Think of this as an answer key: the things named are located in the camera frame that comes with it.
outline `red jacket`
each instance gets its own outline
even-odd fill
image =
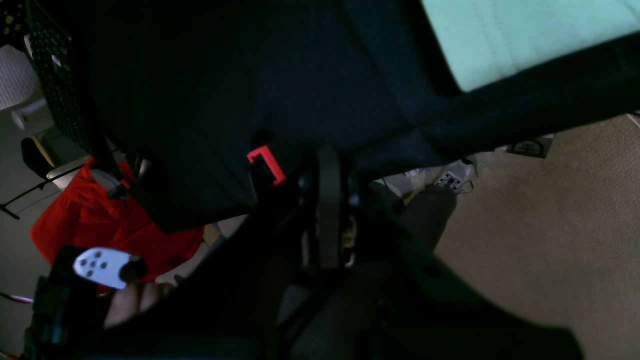
[[[93,158],[84,164],[65,191],[45,210],[31,229],[31,238],[49,263],[63,246],[108,247],[142,257],[148,266],[142,281],[191,259],[202,242],[204,227],[164,234],[138,201],[111,200],[91,177]],[[132,178],[127,163],[119,163]]]

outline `shoe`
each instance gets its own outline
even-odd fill
[[[476,166],[469,159],[462,158],[445,166],[433,184],[460,193],[464,184],[469,182],[475,173]]]
[[[416,176],[416,175],[420,175],[423,172],[424,172],[424,168],[415,168],[413,170],[409,170],[405,172],[404,176],[406,177]]]

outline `red buckle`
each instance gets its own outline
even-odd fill
[[[120,180],[120,184],[122,184],[122,186],[124,186],[124,188],[127,189],[127,190],[131,189],[131,185],[129,184],[128,180],[126,180],[126,179]]]
[[[271,153],[271,150],[269,150],[269,147],[267,145],[255,149],[254,151],[248,153],[246,157],[249,158],[249,161],[251,163],[253,163],[254,159],[260,155],[262,155],[264,162],[267,163],[267,166],[269,167],[271,173],[276,177],[276,179],[273,181],[273,186],[278,186],[280,183],[282,183],[282,181],[285,181],[287,179],[284,171],[282,171],[282,168],[280,168],[280,164],[278,164],[276,158],[273,157],[273,154]]]

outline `beige carpet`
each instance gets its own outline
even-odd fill
[[[587,359],[640,359],[640,129],[620,116],[545,160],[477,161],[436,253],[513,314],[569,326]]]

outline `wall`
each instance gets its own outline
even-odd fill
[[[42,180],[22,162],[20,141],[53,125],[46,109],[28,119],[26,131],[18,129],[10,110],[0,111],[0,203],[4,203]],[[0,213],[0,291],[32,297],[38,276],[48,274],[49,266],[29,237],[33,223],[57,197],[53,184],[35,190],[8,208],[20,211],[20,220]],[[0,299],[0,350],[20,355],[24,329],[31,321],[31,306]]]

